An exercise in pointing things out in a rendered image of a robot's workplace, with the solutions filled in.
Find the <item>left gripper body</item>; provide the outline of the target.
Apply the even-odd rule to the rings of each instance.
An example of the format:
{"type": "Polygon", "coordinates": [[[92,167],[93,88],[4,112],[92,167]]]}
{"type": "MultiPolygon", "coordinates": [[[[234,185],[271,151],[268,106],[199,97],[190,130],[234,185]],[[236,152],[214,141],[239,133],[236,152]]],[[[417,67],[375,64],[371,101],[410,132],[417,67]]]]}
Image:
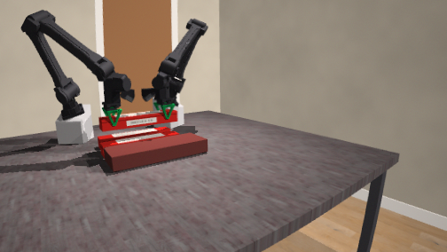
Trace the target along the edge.
{"type": "Polygon", "coordinates": [[[154,98],[154,100],[157,100],[157,104],[162,105],[162,106],[171,105],[171,101],[174,101],[174,99],[167,99],[167,98],[169,98],[169,87],[164,87],[164,88],[166,88],[166,99],[158,99],[157,100],[156,98],[154,98]],[[164,103],[164,102],[166,102],[166,103],[164,103]]]}

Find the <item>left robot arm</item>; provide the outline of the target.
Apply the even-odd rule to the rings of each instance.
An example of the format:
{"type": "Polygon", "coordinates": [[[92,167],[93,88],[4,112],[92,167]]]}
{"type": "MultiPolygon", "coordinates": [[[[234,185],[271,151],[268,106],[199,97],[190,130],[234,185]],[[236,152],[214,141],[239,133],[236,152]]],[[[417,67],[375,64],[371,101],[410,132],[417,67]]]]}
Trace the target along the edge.
{"type": "Polygon", "coordinates": [[[187,22],[187,33],[177,47],[163,60],[163,62],[161,62],[162,64],[159,67],[158,74],[152,80],[153,88],[141,89],[144,101],[149,101],[155,96],[155,93],[155,98],[157,99],[166,98],[166,88],[164,87],[169,87],[169,96],[175,99],[175,101],[171,101],[171,104],[176,104],[176,106],[179,105],[176,101],[176,95],[177,93],[181,92],[180,88],[182,87],[182,84],[184,84],[185,79],[182,75],[184,76],[184,70],[188,64],[190,59],[189,57],[191,57],[196,43],[200,37],[204,35],[205,29],[208,29],[207,27],[207,23],[200,20],[190,19],[187,22]],[[163,74],[163,71],[166,72],[166,74],[163,74]],[[176,79],[175,77],[181,79],[182,81],[176,79]],[[155,92],[153,92],[153,90],[155,90],[155,92]]]}

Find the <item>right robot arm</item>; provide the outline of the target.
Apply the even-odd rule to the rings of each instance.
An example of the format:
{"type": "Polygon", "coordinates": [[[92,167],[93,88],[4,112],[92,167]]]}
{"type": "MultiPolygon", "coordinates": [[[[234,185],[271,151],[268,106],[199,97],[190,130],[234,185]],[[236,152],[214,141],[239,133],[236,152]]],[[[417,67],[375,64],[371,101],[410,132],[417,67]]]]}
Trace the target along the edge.
{"type": "Polygon", "coordinates": [[[66,77],[44,34],[77,57],[98,78],[99,82],[103,82],[104,91],[112,91],[113,103],[121,103],[121,98],[132,103],[135,90],[131,89],[131,80],[127,75],[115,73],[113,62],[90,50],[56,24],[55,20],[51,13],[41,10],[28,15],[21,30],[31,39],[54,81],[56,98],[63,104],[62,119],[65,121],[85,113],[82,104],[75,101],[75,97],[80,95],[80,88],[72,78],[66,77]],[[101,62],[103,63],[101,64],[101,62]]]}

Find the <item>red box of welding electrodes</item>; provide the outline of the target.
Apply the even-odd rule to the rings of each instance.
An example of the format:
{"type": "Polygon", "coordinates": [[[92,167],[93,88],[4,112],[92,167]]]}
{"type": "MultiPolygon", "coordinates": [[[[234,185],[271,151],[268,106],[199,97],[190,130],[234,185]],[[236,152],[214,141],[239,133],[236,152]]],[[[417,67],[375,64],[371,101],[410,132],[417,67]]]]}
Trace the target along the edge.
{"type": "Polygon", "coordinates": [[[102,131],[121,130],[166,122],[177,122],[177,111],[173,110],[169,119],[166,119],[162,110],[134,114],[121,114],[116,126],[113,126],[108,118],[108,116],[98,118],[99,128],[102,131]]]}
{"type": "Polygon", "coordinates": [[[148,129],[148,130],[136,130],[131,132],[124,132],[124,133],[118,133],[113,135],[106,135],[106,136],[100,136],[98,137],[98,147],[100,148],[99,142],[106,142],[106,141],[112,141],[116,139],[122,139],[122,138],[134,138],[134,137],[140,137],[145,135],[151,135],[151,134],[157,134],[162,132],[168,132],[170,131],[167,127],[159,127],[154,129],[148,129]]]}
{"type": "Polygon", "coordinates": [[[117,146],[117,145],[127,144],[127,143],[131,143],[131,142],[136,142],[136,141],[144,141],[144,140],[155,139],[155,138],[164,138],[164,137],[175,136],[175,135],[179,135],[179,133],[174,132],[174,131],[168,131],[168,132],[162,132],[162,133],[145,135],[145,136],[134,137],[134,138],[124,138],[124,139],[118,139],[118,140],[113,140],[113,141],[107,141],[107,142],[100,143],[100,150],[101,150],[101,154],[105,158],[103,147],[117,146]]]}

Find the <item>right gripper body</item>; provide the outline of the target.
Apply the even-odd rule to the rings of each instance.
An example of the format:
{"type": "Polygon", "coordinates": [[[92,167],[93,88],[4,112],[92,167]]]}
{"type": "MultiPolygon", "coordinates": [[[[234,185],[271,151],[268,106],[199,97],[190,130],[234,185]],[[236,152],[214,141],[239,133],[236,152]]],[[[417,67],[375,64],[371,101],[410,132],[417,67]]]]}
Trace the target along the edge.
{"type": "Polygon", "coordinates": [[[102,105],[106,111],[117,110],[117,108],[119,108],[119,106],[121,106],[121,103],[113,103],[112,91],[104,91],[104,99],[105,99],[105,102],[102,102],[102,105]],[[111,105],[106,105],[105,103],[111,104],[111,105]],[[114,107],[114,108],[110,108],[110,107],[114,107]]]}

